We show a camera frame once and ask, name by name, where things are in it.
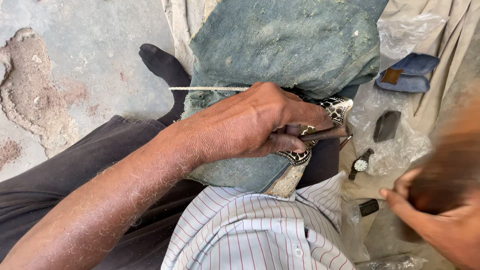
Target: wooden handle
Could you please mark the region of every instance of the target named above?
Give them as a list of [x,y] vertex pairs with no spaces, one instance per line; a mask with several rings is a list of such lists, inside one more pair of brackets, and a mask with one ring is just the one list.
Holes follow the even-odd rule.
[[315,133],[300,135],[298,136],[298,139],[302,142],[309,142],[314,140],[348,137],[350,134],[351,132],[347,124],[341,124]]

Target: hand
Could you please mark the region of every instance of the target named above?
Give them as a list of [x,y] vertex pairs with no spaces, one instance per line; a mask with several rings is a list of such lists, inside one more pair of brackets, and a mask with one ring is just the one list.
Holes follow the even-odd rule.
[[408,187],[421,169],[402,175],[394,190],[380,189],[389,208],[440,254],[461,269],[480,269],[480,192],[472,191],[464,205],[439,215],[422,213],[408,202]]
[[208,163],[285,150],[302,153],[305,144],[296,137],[301,124],[317,130],[333,126],[321,106],[303,102],[274,83],[256,83],[172,126],[188,135],[196,155]]

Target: striped shirt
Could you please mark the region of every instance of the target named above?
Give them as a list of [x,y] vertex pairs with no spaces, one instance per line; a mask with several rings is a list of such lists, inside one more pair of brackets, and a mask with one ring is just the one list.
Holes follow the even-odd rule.
[[340,240],[345,176],[289,198],[206,188],[180,217],[161,269],[354,269]]

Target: foot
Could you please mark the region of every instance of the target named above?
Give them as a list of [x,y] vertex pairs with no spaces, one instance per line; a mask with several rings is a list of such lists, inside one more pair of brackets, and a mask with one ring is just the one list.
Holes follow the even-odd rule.
[[190,86],[190,78],[173,55],[148,43],[140,46],[138,54],[148,70],[164,79],[169,87]]
[[[153,74],[165,80],[169,87],[188,87],[190,78],[180,62],[171,54],[166,53],[152,44],[143,44],[138,52],[142,61]],[[158,119],[166,126],[180,120],[183,113],[185,97],[188,91],[172,90],[173,108]]]

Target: fingernail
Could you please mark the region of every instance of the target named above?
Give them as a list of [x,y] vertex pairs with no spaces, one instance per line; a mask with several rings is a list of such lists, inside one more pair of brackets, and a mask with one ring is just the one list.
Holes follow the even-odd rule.
[[380,193],[380,196],[382,196],[383,198],[387,198],[388,196],[388,190],[386,188],[381,188],[378,193]]

